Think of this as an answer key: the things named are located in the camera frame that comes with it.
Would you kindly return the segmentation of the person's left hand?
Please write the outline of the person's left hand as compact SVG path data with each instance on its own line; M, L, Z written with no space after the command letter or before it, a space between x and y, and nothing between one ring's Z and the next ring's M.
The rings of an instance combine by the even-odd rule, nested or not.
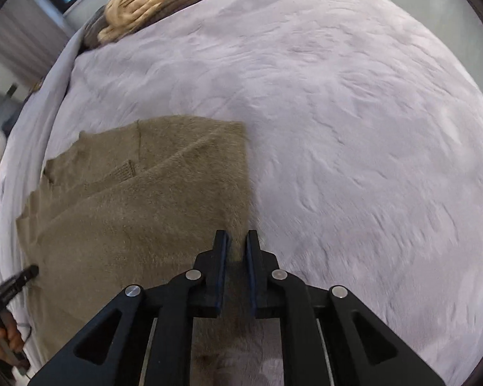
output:
M24 347L22 335L18 330L17 322L10 311L4 311L1 315L0 325L0 359L16 366L18 359L14 353L21 353Z

